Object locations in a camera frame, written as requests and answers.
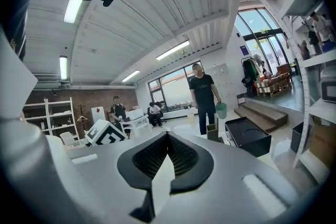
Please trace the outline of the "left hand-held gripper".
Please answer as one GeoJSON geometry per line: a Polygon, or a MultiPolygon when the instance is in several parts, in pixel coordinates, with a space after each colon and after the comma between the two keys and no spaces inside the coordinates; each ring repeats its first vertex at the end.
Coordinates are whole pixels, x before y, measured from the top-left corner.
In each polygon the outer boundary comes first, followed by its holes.
{"type": "Polygon", "coordinates": [[[85,135],[85,138],[92,146],[96,146],[121,142],[126,140],[127,136],[111,122],[99,119],[85,135]]]}

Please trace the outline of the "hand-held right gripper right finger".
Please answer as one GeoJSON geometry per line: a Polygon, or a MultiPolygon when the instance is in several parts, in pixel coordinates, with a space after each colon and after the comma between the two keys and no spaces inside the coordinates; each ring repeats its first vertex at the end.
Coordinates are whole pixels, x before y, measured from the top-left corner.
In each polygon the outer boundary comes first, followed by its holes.
{"type": "Polygon", "coordinates": [[[211,153],[173,132],[167,132],[167,143],[167,154],[175,175],[170,193],[180,194],[198,189],[214,169],[211,153]]]}

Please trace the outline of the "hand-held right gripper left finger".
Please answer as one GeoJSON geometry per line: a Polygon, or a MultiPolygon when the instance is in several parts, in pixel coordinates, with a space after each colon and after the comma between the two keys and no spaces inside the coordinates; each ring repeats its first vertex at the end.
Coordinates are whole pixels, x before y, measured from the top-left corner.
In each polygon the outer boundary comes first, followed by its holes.
{"type": "Polygon", "coordinates": [[[167,132],[162,132],[120,155],[117,168],[130,187],[146,191],[142,206],[130,215],[141,221],[155,218],[152,180],[167,156],[167,132]]]}

